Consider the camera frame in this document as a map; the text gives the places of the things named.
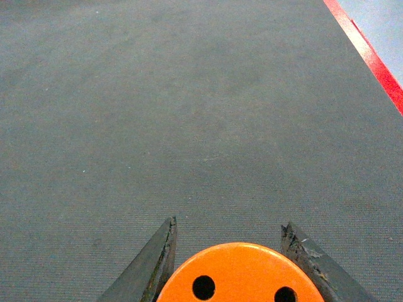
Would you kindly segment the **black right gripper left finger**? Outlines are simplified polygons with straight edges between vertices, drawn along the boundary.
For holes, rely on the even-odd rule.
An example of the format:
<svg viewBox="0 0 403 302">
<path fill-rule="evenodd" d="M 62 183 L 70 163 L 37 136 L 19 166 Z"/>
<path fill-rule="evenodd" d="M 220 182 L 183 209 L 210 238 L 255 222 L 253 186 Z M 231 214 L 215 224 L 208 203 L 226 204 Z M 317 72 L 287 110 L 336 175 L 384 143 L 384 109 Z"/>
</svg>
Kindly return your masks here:
<svg viewBox="0 0 403 302">
<path fill-rule="evenodd" d="M 177 221 L 167 218 L 98 301 L 156 301 L 174 272 Z"/>
</svg>

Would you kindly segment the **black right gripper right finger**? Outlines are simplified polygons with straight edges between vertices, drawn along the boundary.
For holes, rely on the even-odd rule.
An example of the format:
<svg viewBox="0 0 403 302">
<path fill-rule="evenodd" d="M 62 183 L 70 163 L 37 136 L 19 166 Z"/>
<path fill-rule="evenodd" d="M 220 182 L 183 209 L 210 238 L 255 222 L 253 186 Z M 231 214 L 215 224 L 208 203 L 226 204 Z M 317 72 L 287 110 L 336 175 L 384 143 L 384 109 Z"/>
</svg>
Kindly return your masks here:
<svg viewBox="0 0 403 302">
<path fill-rule="evenodd" d="M 292 222 L 281 228 L 281 253 L 308 275 L 324 301 L 377 300 Z"/>
</svg>

